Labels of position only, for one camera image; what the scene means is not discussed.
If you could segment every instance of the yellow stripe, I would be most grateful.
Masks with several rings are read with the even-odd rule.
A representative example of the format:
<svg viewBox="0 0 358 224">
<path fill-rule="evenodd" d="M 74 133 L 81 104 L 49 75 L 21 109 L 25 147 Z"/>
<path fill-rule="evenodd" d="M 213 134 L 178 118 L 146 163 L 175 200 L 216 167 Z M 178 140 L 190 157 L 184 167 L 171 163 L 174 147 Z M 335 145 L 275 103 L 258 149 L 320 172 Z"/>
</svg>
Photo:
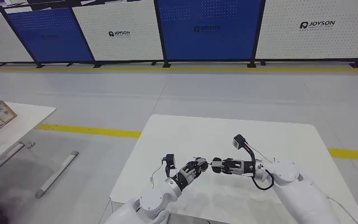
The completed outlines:
<svg viewBox="0 0 358 224">
<path fill-rule="evenodd" d="M 57 124 L 40 124 L 39 130 L 54 130 L 57 132 L 72 132 L 80 134 L 98 134 L 101 136 L 114 136 L 121 138 L 139 138 L 141 132 L 133 130 L 115 130 L 105 128 L 76 127 Z M 329 148 L 329 153 L 336 158 L 349 158 L 358 160 L 358 150 L 340 150 L 338 148 Z"/>
<path fill-rule="evenodd" d="M 340 150 L 338 148 L 329 148 L 328 151 L 332 157 L 358 160 L 358 150 Z"/>
<path fill-rule="evenodd" d="M 237 67 L 101 67 L 0 68 L 0 71 L 189 71 L 189 72 L 358 72 L 354 68 L 237 68 Z"/>
<path fill-rule="evenodd" d="M 114 130 L 104 128 L 76 127 L 57 124 L 40 124 L 37 126 L 39 130 L 55 130 L 57 132 L 72 132 L 80 134 L 98 134 L 101 136 L 115 136 L 122 138 L 139 138 L 141 132 L 133 130 Z"/>
</svg>

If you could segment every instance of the gray floor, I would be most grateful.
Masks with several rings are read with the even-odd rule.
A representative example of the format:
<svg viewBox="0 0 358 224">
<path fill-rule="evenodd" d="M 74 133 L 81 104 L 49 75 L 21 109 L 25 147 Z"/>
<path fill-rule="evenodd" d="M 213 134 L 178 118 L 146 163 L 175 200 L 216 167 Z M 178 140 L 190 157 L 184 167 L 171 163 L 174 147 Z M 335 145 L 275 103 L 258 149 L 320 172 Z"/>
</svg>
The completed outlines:
<svg viewBox="0 0 358 224">
<path fill-rule="evenodd" d="M 357 86 L 357 72 L 0 71 L 1 100 L 57 108 L 44 123 L 142 130 L 151 114 L 309 123 L 327 147 L 351 150 L 358 150 Z M 32 152 L 21 150 L 0 169 L 0 205 L 11 223 L 103 223 L 136 139 L 44 130 L 29 138 L 36 141 Z M 79 157 L 36 200 L 51 169 L 73 150 Z M 358 161 L 334 160 L 358 200 Z M 207 222 L 174 217 L 171 223 Z"/>
</svg>

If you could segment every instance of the pegboard panel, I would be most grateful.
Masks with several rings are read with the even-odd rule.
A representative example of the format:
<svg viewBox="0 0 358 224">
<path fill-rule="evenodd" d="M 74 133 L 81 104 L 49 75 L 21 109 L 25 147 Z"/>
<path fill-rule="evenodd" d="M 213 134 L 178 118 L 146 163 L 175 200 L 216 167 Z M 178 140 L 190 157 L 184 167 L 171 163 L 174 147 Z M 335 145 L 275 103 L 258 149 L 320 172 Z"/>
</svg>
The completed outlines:
<svg viewBox="0 0 358 224">
<path fill-rule="evenodd" d="M 73 9 L 96 60 L 162 60 L 154 3 L 119 2 Z"/>
<path fill-rule="evenodd" d="M 358 58 L 357 9 L 357 0 L 266 0 L 256 58 Z"/>
<path fill-rule="evenodd" d="M 158 0 L 169 60 L 250 59 L 260 0 Z"/>
<path fill-rule="evenodd" d="M 0 14 L 0 62 L 33 62 L 16 34 Z"/>
<path fill-rule="evenodd" d="M 39 62 L 92 61 L 68 8 L 8 14 Z"/>
</svg>

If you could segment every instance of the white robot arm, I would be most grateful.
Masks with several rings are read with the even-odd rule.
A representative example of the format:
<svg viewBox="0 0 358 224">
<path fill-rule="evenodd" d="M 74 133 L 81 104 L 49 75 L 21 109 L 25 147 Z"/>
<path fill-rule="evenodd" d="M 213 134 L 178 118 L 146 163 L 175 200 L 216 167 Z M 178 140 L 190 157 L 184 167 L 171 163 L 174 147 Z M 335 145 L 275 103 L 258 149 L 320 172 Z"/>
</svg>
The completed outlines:
<svg viewBox="0 0 358 224">
<path fill-rule="evenodd" d="M 214 172 L 251 177 L 255 186 L 261 190 L 272 187 L 287 211 L 299 224 L 340 223 L 328 197 L 302 173 L 297 165 L 292 162 L 271 163 L 255 159 L 251 147 L 241 135 L 234 137 L 233 144 L 237 149 L 244 148 L 250 154 L 251 161 L 215 158 L 211 163 Z M 169 215 L 168 204 L 175 202 L 184 188 L 207 168 L 208 163 L 203 158 L 187 163 L 177 175 L 168 178 L 159 187 L 149 189 L 141 196 L 127 202 L 114 212 L 105 224 L 144 224 L 137 213 L 140 209 L 151 220 L 150 224 L 160 224 Z M 261 182 L 268 180 L 271 185 L 262 188 L 258 186 L 256 180 Z"/>
<path fill-rule="evenodd" d="M 160 224 L 169 215 L 168 204 L 175 202 L 184 188 L 205 172 L 208 166 L 204 158 L 198 157 L 195 161 L 188 162 L 174 177 L 166 179 L 159 187 L 153 187 L 125 203 L 107 219 L 105 224 L 144 224 L 145 222 L 137 214 L 139 210 L 151 220 L 149 224 Z"/>
<path fill-rule="evenodd" d="M 214 172 L 249 176 L 261 190 L 272 187 L 287 211 L 299 224 L 340 223 L 328 197 L 293 162 L 270 163 L 255 159 L 251 147 L 241 135 L 234 138 L 233 144 L 237 149 L 243 147 L 251 155 L 252 161 L 231 158 L 222 161 L 215 158 L 211 163 Z M 255 180 L 268 180 L 271 185 L 268 188 L 261 188 Z"/>
</svg>

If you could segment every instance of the blue panel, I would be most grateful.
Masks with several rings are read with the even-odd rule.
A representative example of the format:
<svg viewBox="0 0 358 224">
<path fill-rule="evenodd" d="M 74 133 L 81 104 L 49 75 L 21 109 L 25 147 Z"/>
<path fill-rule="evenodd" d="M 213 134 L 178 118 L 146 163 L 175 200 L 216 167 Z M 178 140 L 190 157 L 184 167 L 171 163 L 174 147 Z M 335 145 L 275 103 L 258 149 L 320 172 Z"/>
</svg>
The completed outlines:
<svg viewBox="0 0 358 224">
<path fill-rule="evenodd" d="M 250 59 L 261 0 L 158 0 L 169 60 Z"/>
<path fill-rule="evenodd" d="M 92 60 L 68 8 L 11 13 L 8 16 L 37 61 Z"/>
</svg>

